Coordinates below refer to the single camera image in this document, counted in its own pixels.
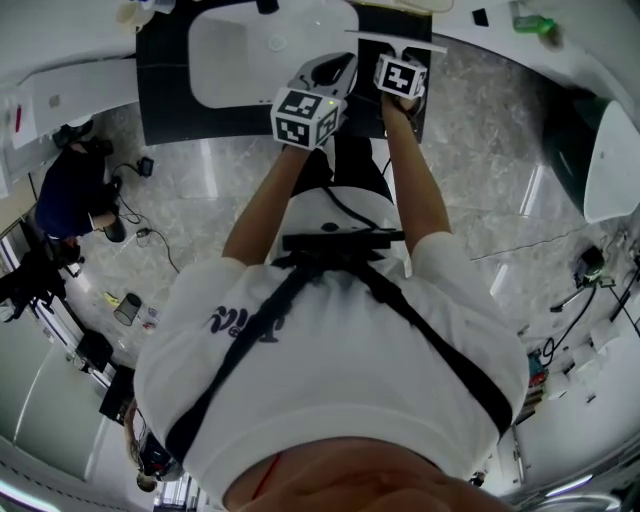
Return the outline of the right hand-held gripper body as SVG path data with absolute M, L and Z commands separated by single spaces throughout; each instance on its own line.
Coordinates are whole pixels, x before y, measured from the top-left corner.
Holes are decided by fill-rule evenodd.
M 383 92 L 404 99 L 418 99 L 426 91 L 428 68 L 419 61 L 406 61 L 381 54 L 374 73 L 374 85 Z

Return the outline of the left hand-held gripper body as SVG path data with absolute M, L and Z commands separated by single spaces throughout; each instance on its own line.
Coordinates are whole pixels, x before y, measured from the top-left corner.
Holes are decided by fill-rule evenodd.
M 350 52 L 327 54 L 305 63 L 280 88 L 270 119 L 275 141 L 314 150 L 344 121 L 346 98 L 357 78 L 358 59 Z

